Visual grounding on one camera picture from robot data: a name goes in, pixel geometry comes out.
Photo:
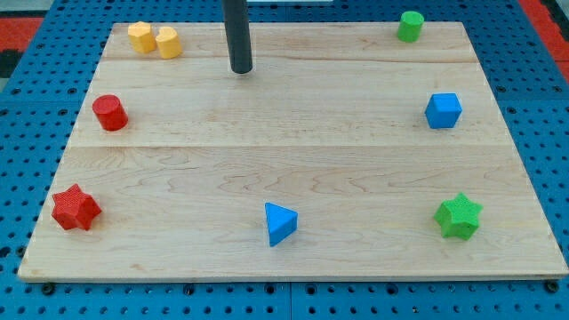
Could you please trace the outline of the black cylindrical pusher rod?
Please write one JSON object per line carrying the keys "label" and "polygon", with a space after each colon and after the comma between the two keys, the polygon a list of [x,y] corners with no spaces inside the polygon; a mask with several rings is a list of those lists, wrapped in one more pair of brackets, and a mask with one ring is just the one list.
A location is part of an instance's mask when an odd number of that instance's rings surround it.
{"label": "black cylindrical pusher rod", "polygon": [[252,70],[247,2],[245,0],[222,0],[221,7],[231,69],[237,74],[246,74]]}

